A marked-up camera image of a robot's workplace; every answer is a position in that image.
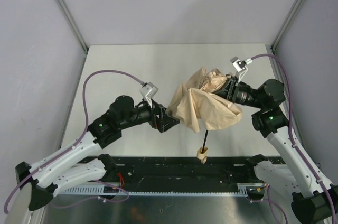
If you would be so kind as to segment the beige and black folding umbrella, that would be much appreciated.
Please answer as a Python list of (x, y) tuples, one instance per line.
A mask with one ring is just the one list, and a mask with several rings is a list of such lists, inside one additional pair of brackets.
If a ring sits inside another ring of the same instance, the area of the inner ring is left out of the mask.
[(177, 87), (166, 113), (195, 133), (201, 129), (200, 120), (206, 132), (235, 125), (242, 119), (242, 109), (234, 102), (216, 95), (216, 91), (230, 82), (231, 76), (219, 69), (208, 72), (205, 67), (201, 67)]

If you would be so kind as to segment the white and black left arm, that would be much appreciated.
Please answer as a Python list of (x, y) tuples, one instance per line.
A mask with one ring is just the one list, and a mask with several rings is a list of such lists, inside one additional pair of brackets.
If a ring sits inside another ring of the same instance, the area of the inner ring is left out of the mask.
[(119, 96), (109, 109), (89, 124), (78, 139), (50, 156), (28, 164), (22, 162), (15, 168), (17, 182), (22, 188), (31, 184), (30, 211), (49, 204), (62, 189), (100, 180), (116, 173), (116, 165), (108, 154), (101, 154), (88, 166), (75, 166), (80, 160), (103, 150), (122, 137), (122, 131), (149, 123), (160, 133), (179, 124), (179, 120), (166, 113), (166, 108), (155, 101), (143, 100), (135, 105), (130, 96)]

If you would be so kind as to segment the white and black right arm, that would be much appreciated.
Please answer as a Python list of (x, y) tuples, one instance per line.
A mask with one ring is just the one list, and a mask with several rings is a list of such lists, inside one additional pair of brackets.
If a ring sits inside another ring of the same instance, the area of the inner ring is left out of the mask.
[(300, 223), (337, 222), (337, 186), (311, 160), (293, 135), (289, 120), (280, 108), (285, 101), (284, 84), (268, 79), (258, 89), (231, 77), (215, 94), (234, 104), (257, 108), (252, 125), (279, 153), (284, 167), (272, 164), (263, 155), (248, 162), (253, 174), (291, 201)]

